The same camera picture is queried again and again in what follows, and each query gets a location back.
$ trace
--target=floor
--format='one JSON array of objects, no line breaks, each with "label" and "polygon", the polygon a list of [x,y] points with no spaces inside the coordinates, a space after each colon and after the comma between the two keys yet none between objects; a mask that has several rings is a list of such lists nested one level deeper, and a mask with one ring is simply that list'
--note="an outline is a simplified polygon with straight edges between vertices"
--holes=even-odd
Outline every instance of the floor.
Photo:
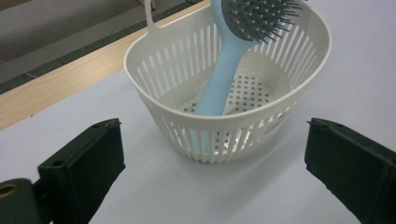
[{"label": "floor", "polygon": [[[166,16],[197,2],[157,0],[152,14]],[[0,93],[41,76],[37,67],[45,65],[41,73],[47,73],[54,60],[73,53],[75,60],[94,50],[87,48],[92,43],[116,40],[115,34],[144,21],[135,0],[34,0],[0,11]]]}]

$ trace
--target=hairbrush head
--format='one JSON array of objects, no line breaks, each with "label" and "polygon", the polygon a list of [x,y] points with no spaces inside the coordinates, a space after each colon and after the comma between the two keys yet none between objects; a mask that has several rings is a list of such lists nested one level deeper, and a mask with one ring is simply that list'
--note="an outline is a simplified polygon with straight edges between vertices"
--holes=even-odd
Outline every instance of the hairbrush head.
[{"label": "hairbrush head", "polygon": [[221,0],[221,8],[234,35],[259,43],[279,36],[279,30],[287,31],[289,16],[298,16],[296,10],[302,9],[298,0]]}]

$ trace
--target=basket rim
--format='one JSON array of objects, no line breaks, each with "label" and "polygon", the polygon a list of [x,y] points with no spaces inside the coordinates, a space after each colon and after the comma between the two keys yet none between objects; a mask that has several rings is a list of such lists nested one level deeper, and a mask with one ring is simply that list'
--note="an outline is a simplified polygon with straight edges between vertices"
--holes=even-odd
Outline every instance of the basket rim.
[{"label": "basket rim", "polygon": [[[319,66],[317,67],[317,69],[315,69],[315,71],[312,73],[311,76],[309,76],[309,78],[307,78],[303,83],[301,83],[297,88],[293,89],[292,91],[288,92],[287,94],[283,95],[282,97],[276,99],[275,101],[264,105],[262,107],[257,107],[254,109],[251,109],[249,111],[245,111],[245,112],[241,112],[238,114],[231,114],[231,115],[221,115],[221,116],[204,116],[204,115],[196,115],[196,114],[190,114],[190,113],[185,113],[182,111],[179,111],[177,109],[171,108],[169,106],[165,106],[163,104],[160,104],[157,100],[154,100],[151,96],[149,96],[145,91],[143,91],[143,89],[136,83],[136,81],[134,80],[134,78],[131,76],[129,69],[127,67],[127,58],[130,55],[130,52],[133,50],[134,45],[137,44],[140,40],[142,40],[143,38],[146,38],[148,35],[151,34],[151,28],[148,28],[148,31],[140,36],[139,38],[136,39],[136,41],[134,43],[131,44],[131,46],[126,50],[124,58],[123,58],[123,67],[124,70],[126,72],[126,74],[128,75],[129,79],[131,79],[132,83],[134,84],[134,86],[136,87],[136,89],[139,91],[140,94],[143,94],[145,98],[147,98],[148,100],[150,100],[153,104],[155,104],[156,106],[160,107],[162,110],[167,111],[168,113],[171,114],[176,114],[178,116],[184,117],[185,119],[198,119],[198,120],[206,120],[206,121],[211,121],[211,120],[227,120],[227,119],[239,119],[242,117],[247,117],[247,116],[252,116],[255,114],[260,113],[263,110],[269,109],[271,107],[277,106],[279,104],[281,104],[283,101],[287,100],[288,98],[290,98],[292,95],[296,94],[299,91],[302,91],[304,89],[304,87],[306,85],[308,85],[308,83],[310,83],[318,74],[318,72],[322,69],[322,67],[324,66],[324,64],[327,62],[327,60],[329,59],[330,53],[332,51],[332,34],[330,31],[330,27],[327,24],[327,22],[323,19],[322,16],[320,16],[320,14],[318,14],[311,6],[309,6],[307,3],[302,2],[302,4],[304,5],[305,8],[309,8],[309,10],[311,10],[312,13],[316,14],[316,16],[318,16],[318,18],[321,20],[321,22],[324,25],[324,29],[326,31],[327,36],[329,37],[329,43],[328,43],[328,47],[326,49],[326,54],[323,57],[323,60],[321,61],[321,63],[319,64]],[[195,10],[191,13],[188,13],[172,22],[169,22],[163,26],[155,26],[155,29],[161,30],[166,28],[166,26],[171,25],[172,23],[178,22],[179,20],[182,20],[188,16],[190,16],[190,14],[193,13],[197,13],[199,11],[202,11],[206,8],[210,7],[210,4],[202,7],[198,10]]]}]

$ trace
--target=gray floor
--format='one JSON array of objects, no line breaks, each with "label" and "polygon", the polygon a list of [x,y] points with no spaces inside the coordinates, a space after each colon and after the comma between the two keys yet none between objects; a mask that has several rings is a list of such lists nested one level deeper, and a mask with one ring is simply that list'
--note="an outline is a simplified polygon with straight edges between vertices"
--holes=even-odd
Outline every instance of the gray floor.
[{"label": "gray floor", "polygon": [[[153,15],[180,4],[157,0]],[[34,0],[0,11],[0,61],[8,63],[0,85],[144,20],[135,0]]]}]

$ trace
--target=table surface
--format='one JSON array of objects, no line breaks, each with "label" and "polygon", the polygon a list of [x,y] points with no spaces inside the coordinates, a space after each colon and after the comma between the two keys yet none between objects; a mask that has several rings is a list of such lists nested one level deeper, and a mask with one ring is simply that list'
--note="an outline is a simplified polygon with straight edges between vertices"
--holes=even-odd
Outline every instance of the table surface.
[{"label": "table surface", "polygon": [[306,121],[340,122],[396,149],[396,2],[308,3],[330,26],[331,56],[252,156],[201,164],[171,148],[122,70],[142,30],[0,95],[0,182],[36,181],[39,163],[90,125],[120,118],[127,168],[91,223],[359,223],[305,170]]}]

